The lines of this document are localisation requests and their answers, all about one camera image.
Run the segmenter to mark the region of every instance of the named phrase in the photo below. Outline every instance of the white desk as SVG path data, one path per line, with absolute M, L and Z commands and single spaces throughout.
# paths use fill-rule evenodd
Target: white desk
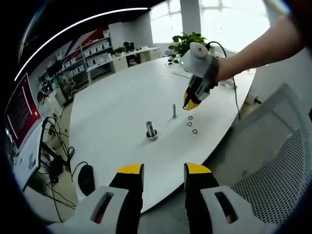
M 20 149 L 20 153 L 13 165 L 13 173 L 21 190 L 24 190 L 29 178 L 39 169 L 41 154 L 41 135 L 43 119 L 36 123 L 36 126 L 29 136 L 26 136 L 25 144 Z
M 110 75 L 75 96 L 70 145 L 71 167 L 81 161 L 93 166 L 95 185 L 109 185 L 126 164 L 144 163 L 142 212 L 156 205 L 184 181 L 183 164 L 202 164 L 222 140 L 237 115 L 234 89 L 217 86 L 197 108 L 182 109 L 189 78 L 174 75 L 160 58 Z M 241 108 L 255 69 L 235 76 Z M 176 119 L 172 105 L 176 104 Z M 193 125 L 187 125 L 192 115 Z M 159 132 L 146 137 L 146 121 Z M 78 198 L 84 198 L 74 174 Z
M 91 79 L 91 71 L 96 69 L 96 68 L 99 68 L 107 63 L 110 64 L 111 66 L 111 70 L 116 72 L 116 68 L 114 66 L 116 66 L 114 64 L 114 62 L 118 61 L 118 60 L 122 60 L 124 59 L 122 62 L 125 63 L 122 65 L 123 68 L 128 68 L 128 65 L 127 65 L 127 61 L 125 60 L 125 58 L 127 56 L 130 56 L 130 55 L 136 55 L 136 54 L 140 54 L 141 56 L 141 62 L 146 62 L 146 61 L 150 61 L 150 60 L 153 60 L 155 58 L 159 58 L 160 57 L 160 49 L 159 48 L 148 48 L 148 49 L 142 49 L 142 50 L 136 50 L 136 51 L 133 51 L 133 52 L 130 52 L 130 53 L 127 53 L 127 54 L 124 54 L 122 56 L 119 56 L 119 57 L 115 57 L 111 60 L 108 60 L 108 61 L 104 61 L 102 63 L 98 63 L 98 64 L 94 64 L 93 66 L 89 67 L 87 70 L 86 70 L 86 73 L 88 74 L 88 81 L 89 81 L 89 85 L 92 84 L 92 79 Z

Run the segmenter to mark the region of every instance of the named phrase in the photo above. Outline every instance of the red screen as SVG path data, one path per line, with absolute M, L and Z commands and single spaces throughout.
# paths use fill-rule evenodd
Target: red screen
M 30 128 L 40 118 L 30 91 L 27 74 L 13 92 L 5 116 L 12 139 L 19 147 Z

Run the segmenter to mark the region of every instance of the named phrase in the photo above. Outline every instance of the white round table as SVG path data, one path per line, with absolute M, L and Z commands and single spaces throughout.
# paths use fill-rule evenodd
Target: white round table
M 71 167 L 82 161 L 92 165 L 96 188 L 108 186 L 123 165 L 144 163 L 142 212 L 183 183 L 185 162 L 202 164 L 208 158 L 237 115 L 229 86 L 215 87 L 191 111 L 182 109 L 189 78 L 176 75 L 183 73 L 178 65 L 166 63 L 167 58 L 145 62 L 92 84 L 76 94 L 70 120 Z M 235 77 L 239 108 L 254 75 L 252 69 Z M 193 116 L 192 126 L 188 116 Z M 158 131 L 156 141 L 146 137 L 147 121 Z M 81 166 L 73 177 L 80 200 L 85 197 L 77 183 Z

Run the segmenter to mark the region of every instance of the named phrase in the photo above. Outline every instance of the bright window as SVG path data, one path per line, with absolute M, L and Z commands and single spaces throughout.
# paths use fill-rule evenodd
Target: bright window
M 263 0 L 199 0 L 201 34 L 240 51 L 269 27 Z
M 172 37 L 182 34 L 180 0 L 167 0 L 150 11 L 153 43 L 171 43 Z

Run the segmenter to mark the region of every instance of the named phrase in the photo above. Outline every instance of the ceiling light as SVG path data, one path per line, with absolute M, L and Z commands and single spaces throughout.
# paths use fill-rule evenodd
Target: ceiling light
M 63 32 L 67 31 L 68 29 L 75 27 L 76 25 L 86 22 L 88 20 L 94 19 L 96 17 L 100 17 L 100 16 L 105 16 L 108 14 L 112 14 L 112 13 L 117 13 L 117 12 L 123 12 L 123 11 L 137 11 L 137 10 L 147 10 L 147 7 L 137 7 L 137 8 L 126 8 L 126 9 L 120 9 L 120 10 L 115 10 L 115 11 L 109 11 L 109 12 L 104 12 L 95 16 L 91 16 L 88 18 L 85 18 L 83 20 L 80 20 L 70 26 L 68 26 L 67 28 L 63 29 L 62 31 L 56 33 L 53 37 L 51 37 L 50 39 L 48 39 L 42 46 L 40 46 L 38 48 L 38 50 L 35 51 L 35 53 L 32 54 L 32 56 L 29 57 L 29 59 L 26 61 L 26 63 L 22 66 L 22 68 L 20 69 L 20 71 L 18 72 L 18 74 L 16 75 L 16 77 L 14 78 L 14 81 L 16 81 L 19 77 L 19 75 L 21 74 L 21 72 L 24 70 L 24 68 L 26 67 L 26 65 L 30 62 L 30 60 L 44 47 L 46 46 L 48 43 L 50 43 L 53 39 L 55 39 L 56 37 L 58 37 L 59 35 L 61 35 Z

